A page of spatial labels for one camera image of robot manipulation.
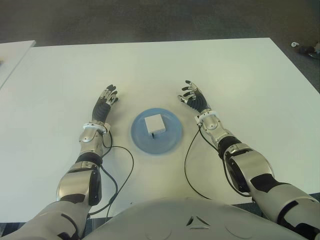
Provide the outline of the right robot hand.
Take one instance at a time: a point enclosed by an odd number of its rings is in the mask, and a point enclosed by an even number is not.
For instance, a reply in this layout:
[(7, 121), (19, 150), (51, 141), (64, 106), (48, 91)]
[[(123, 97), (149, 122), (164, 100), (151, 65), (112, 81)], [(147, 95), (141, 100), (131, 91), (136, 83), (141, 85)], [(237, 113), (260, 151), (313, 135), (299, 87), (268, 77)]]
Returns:
[(198, 88), (198, 86), (189, 80), (186, 80), (185, 83), (186, 86), (184, 86), (181, 89), (184, 92), (184, 94), (178, 95), (178, 100), (186, 104), (190, 108), (196, 110), (200, 114), (211, 111), (212, 108), (208, 104), (205, 96), (203, 95), (202, 91)]

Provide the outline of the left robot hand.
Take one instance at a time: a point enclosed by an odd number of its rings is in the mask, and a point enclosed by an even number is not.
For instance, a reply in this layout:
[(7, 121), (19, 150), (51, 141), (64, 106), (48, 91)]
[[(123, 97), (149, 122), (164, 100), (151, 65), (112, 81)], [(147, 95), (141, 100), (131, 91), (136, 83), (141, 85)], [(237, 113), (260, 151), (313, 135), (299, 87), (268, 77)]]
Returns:
[(112, 105), (118, 101), (116, 86), (111, 84), (107, 86), (97, 99), (97, 102), (92, 110), (92, 120), (106, 122)]

